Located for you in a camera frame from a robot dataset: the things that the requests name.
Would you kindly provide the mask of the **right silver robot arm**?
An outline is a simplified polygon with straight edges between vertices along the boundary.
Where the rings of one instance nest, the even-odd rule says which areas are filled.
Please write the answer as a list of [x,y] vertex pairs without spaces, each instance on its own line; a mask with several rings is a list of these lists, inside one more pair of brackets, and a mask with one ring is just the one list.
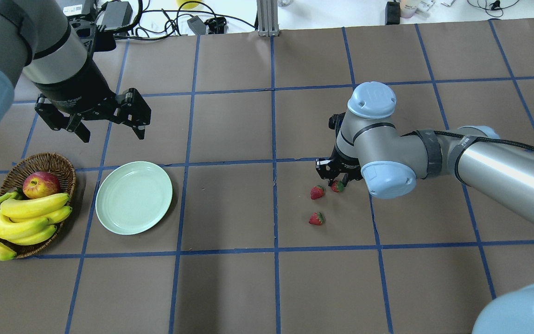
[[369,194],[394,199],[417,180],[451,175],[534,224],[534,147],[503,140],[487,126],[399,135],[392,114],[397,97],[388,85],[358,85],[347,110],[329,118],[333,152],[316,160],[320,178],[334,184],[365,180]]

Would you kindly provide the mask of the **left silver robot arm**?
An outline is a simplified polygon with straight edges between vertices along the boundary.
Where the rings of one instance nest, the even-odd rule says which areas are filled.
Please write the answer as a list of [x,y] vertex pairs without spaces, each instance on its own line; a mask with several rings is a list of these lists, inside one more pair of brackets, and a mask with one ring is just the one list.
[[114,35],[125,30],[69,19],[55,0],[0,0],[0,122],[23,75],[40,91],[35,110],[50,129],[89,142],[84,122],[107,120],[143,140],[150,106],[137,89],[114,93],[93,59],[114,50]]

